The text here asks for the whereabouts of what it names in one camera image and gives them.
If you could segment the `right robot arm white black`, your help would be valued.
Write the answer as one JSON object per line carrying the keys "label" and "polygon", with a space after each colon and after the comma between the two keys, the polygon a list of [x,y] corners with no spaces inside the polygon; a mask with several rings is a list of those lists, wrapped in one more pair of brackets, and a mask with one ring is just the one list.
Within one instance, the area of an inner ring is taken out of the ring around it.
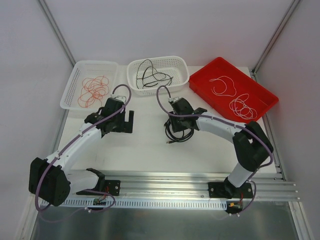
{"label": "right robot arm white black", "polygon": [[172,107],[169,120],[174,132],[187,129],[208,132],[233,144],[237,164],[228,177],[213,188],[213,193],[226,199],[238,196],[242,186],[274,150],[261,126],[255,121],[230,121],[201,107],[193,109],[183,97],[170,98],[168,102]]}

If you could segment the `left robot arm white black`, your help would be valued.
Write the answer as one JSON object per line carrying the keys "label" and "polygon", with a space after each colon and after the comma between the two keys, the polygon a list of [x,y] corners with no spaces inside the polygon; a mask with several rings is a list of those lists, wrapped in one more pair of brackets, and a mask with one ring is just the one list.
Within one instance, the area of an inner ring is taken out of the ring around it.
{"label": "left robot arm white black", "polygon": [[35,158],[30,164],[28,190],[52,206],[61,205],[69,195],[90,190],[99,195],[106,189],[105,175],[87,168],[71,173],[71,168],[85,150],[105,135],[133,132],[134,111],[126,115],[126,98],[109,97],[105,106],[89,114],[75,136],[61,150],[45,159]]}

